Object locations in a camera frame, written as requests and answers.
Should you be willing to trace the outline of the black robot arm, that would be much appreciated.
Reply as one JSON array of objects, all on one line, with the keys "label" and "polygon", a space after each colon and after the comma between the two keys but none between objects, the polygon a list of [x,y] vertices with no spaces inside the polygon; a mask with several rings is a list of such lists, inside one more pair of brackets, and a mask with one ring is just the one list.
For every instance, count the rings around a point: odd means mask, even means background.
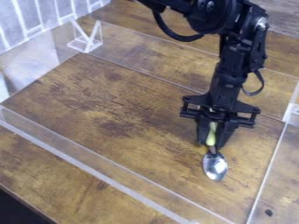
[{"label": "black robot arm", "polygon": [[[211,125],[215,124],[216,143],[222,148],[240,126],[251,127],[260,108],[239,101],[239,94],[248,96],[244,83],[250,74],[260,74],[267,59],[267,11],[248,0],[136,0],[152,12],[164,34],[182,42],[192,42],[207,34],[219,35],[219,63],[210,90],[202,95],[182,98],[180,116],[198,123],[198,142],[206,144]],[[171,9],[184,16],[194,35],[171,30],[162,14]]]}]

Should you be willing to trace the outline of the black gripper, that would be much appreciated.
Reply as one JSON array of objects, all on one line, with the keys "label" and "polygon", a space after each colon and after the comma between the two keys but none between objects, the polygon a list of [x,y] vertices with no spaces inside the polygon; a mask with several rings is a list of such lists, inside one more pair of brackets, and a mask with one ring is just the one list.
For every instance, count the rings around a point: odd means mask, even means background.
[{"label": "black gripper", "polygon": [[216,64],[210,91],[202,95],[186,95],[180,116],[196,120],[198,143],[206,144],[211,130],[211,120],[218,123],[216,147],[222,148],[240,126],[252,127],[260,109],[239,101],[239,91],[248,96],[258,95],[262,89],[248,92],[243,83],[248,77],[247,73],[226,71]]}]

